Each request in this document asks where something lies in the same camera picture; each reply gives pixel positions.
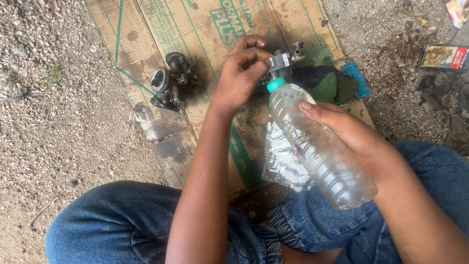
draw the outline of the dirt ground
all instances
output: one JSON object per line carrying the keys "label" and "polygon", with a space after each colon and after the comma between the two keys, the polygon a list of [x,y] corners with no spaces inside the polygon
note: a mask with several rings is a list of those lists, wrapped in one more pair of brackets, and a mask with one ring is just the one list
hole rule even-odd
{"label": "dirt ground", "polygon": [[[370,84],[364,101],[377,131],[445,144],[456,92],[448,90],[448,109],[425,111],[416,88],[426,73],[413,65],[424,44],[447,44],[457,29],[446,0],[415,2],[323,0],[344,53]],[[58,85],[39,81],[47,70]],[[81,0],[0,0],[0,78],[0,263],[47,263],[51,221],[93,187],[166,184],[143,132],[128,123],[129,99]],[[261,219],[286,193],[268,186],[238,207],[262,207],[250,214]]]}

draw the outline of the bottle cap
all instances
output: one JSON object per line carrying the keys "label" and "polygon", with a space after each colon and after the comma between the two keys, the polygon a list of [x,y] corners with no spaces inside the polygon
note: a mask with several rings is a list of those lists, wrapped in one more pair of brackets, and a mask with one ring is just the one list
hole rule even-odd
{"label": "bottle cap", "polygon": [[278,77],[277,79],[273,80],[269,84],[267,84],[267,89],[269,89],[269,92],[272,92],[273,90],[279,88],[280,86],[284,85],[287,83],[283,77]]}

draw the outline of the cardboard sheet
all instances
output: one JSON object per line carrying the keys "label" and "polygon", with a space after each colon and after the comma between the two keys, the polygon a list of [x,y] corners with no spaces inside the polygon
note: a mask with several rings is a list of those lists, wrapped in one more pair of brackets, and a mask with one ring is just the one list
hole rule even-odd
{"label": "cardboard sheet", "polygon": [[[221,74],[223,62],[237,38],[259,34],[269,51],[291,50],[304,41],[303,65],[319,65],[328,56],[343,57],[337,38],[319,0],[86,0],[110,58],[132,104],[151,109],[157,128],[154,152],[172,187],[181,188],[190,167],[205,113]],[[183,53],[199,60],[201,89],[183,113],[150,105],[150,74],[165,65],[166,53]],[[229,147],[230,198],[263,183],[265,124],[268,95],[257,91],[236,115]],[[362,101],[352,112],[363,111]]]}

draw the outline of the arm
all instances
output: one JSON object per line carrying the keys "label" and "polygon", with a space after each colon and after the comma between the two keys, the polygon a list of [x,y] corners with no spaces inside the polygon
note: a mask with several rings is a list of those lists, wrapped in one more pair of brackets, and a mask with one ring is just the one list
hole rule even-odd
{"label": "arm", "polygon": [[270,66],[267,59],[272,55],[259,48],[266,46],[257,35],[242,36],[230,51],[207,110],[189,175],[174,213],[166,263],[225,261],[231,122]]}
{"label": "arm", "polygon": [[342,108],[301,102],[307,117],[329,126],[373,177],[374,202],[404,263],[465,263],[469,240],[430,197],[396,148]]}

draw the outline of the blue jeans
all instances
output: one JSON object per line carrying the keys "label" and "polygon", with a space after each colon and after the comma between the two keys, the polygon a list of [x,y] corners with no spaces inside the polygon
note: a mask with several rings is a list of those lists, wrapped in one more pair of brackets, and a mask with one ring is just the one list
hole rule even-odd
{"label": "blue jeans", "polygon": [[[469,163],[441,145],[400,141],[401,152],[445,213],[469,234]],[[163,263],[180,190],[134,181],[96,187],[71,202],[45,238],[51,264]],[[281,263],[280,242],[315,252],[345,247],[336,263],[401,263],[373,201],[333,209],[317,188],[292,192],[268,213],[272,226],[228,210],[227,263]]]}

